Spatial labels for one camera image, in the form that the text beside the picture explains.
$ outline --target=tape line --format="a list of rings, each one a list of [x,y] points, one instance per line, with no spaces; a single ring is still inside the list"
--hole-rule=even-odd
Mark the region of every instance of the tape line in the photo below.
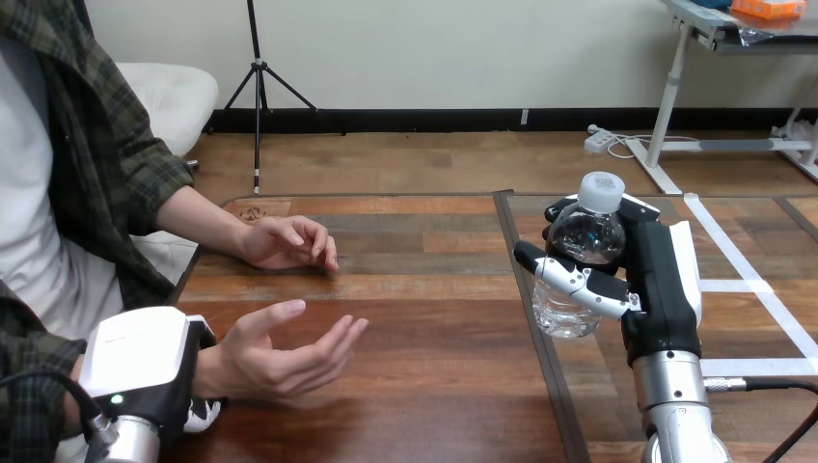
[[[810,376],[809,359],[702,359],[705,376]]]
[[[701,280],[701,292],[775,292],[764,280]]]
[[[752,268],[750,262],[739,251],[739,248],[733,244],[733,241],[727,236],[727,233],[722,230],[722,227],[716,222],[716,219],[710,215],[710,212],[704,207],[704,204],[698,199],[698,195],[688,193],[685,195],[685,204],[693,213],[695,218],[701,226],[707,231],[719,249],[722,250],[724,256],[733,265],[738,274],[749,282],[761,281],[762,278],[758,272]],[[778,323],[784,333],[792,340],[798,347],[806,360],[812,365],[813,373],[818,372],[818,343],[806,332],[801,323],[787,310],[787,308],[778,299],[774,292],[755,292],[758,300],[767,309],[767,312],[773,316],[773,319]]]

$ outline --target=desk top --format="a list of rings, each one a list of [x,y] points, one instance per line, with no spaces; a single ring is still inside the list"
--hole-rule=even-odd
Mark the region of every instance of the desk top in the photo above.
[[[344,377],[287,405],[234,405],[165,462],[560,462],[548,389],[495,198],[238,200],[248,222],[307,215],[336,238],[341,274],[275,275],[203,252],[177,306],[223,337],[245,313],[292,298],[305,313],[272,334],[317,340],[346,313],[367,332]]]
[[[663,0],[673,14],[693,28],[693,37],[721,54],[806,55],[818,53],[818,12],[808,8],[796,21],[763,21],[748,14],[706,8],[691,0]],[[759,32],[743,44],[741,29]]]
[[[304,298],[307,311],[272,333],[281,348],[317,340],[346,313],[370,325],[337,383],[288,404],[234,405],[206,433],[164,449],[161,460],[639,461],[644,439],[618,327],[604,321],[581,340],[541,336],[532,327],[531,282],[509,258],[518,237],[541,242],[542,212],[555,199],[497,193],[231,202],[226,209],[249,223],[302,214],[325,224],[339,244],[341,274],[274,274],[201,252],[183,277],[179,308],[202,314],[223,337],[245,313]],[[711,288],[741,279],[683,199],[643,199],[666,223],[691,220],[701,278]],[[811,342],[818,340],[811,289],[818,199],[701,203]],[[703,305],[699,333],[711,373],[784,366],[816,374],[758,294],[709,290]],[[793,391],[711,398],[714,430],[739,463],[761,461],[815,405],[813,396]],[[817,453],[813,430],[781,461],[814,461]]]

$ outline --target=orange box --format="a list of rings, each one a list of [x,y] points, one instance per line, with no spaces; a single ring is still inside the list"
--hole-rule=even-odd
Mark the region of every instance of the orange box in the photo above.
[[[805,0],[733,0],[733,10],[764,19],[801,17]]]

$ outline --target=white desk frame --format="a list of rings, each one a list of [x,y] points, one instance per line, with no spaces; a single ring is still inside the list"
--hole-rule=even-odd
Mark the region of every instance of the white desk frame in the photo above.
[[[801,168],[812,179],[818,181],[818,167],[815,159],[818,157],[818,123],[811,134],[810,141],[790,141],[783,138],[768,138],[760,140],[701,140],[698,142],[666,142],[665,134],[668,131],[670,113],[676,101],[676,94],[681,83],[682,70],[685,66],[685,54],[691,39],[716,50],[719,40],[724,37],[723,28],[732,26],[729,16],[700,7],[689,0],[665,0],[674,15],[673,24],[679,27],[679,44],[676,47],[676,56],[670,68],[665,93],[659,107],[659,117],[653,128],[653,137],[646,150],[639,140],[627,140],[625,144],[634,157],[640,162],[647,174],[657,186],[667,195],[681,195],[682,190],[673,183],[668,174],[659,166],[659,156],[665,151],[780,151],[787,159]],[[724,52],[746,54],[814,54],[818,53],[818,46],[795,45],[761,45],[749,47],[726,46]]]

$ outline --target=man's right hand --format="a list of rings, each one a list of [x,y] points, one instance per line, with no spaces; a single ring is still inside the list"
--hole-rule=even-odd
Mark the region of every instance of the man's right hand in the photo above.
[[[203,398],[272,401],[302,395],[338,379],[368,321],[353,321],[346,315],[315,344],[276,349],[267,333],[305,308],[304,301],[287,301],[239,318],[219,344],[199,352],[193,393]]]

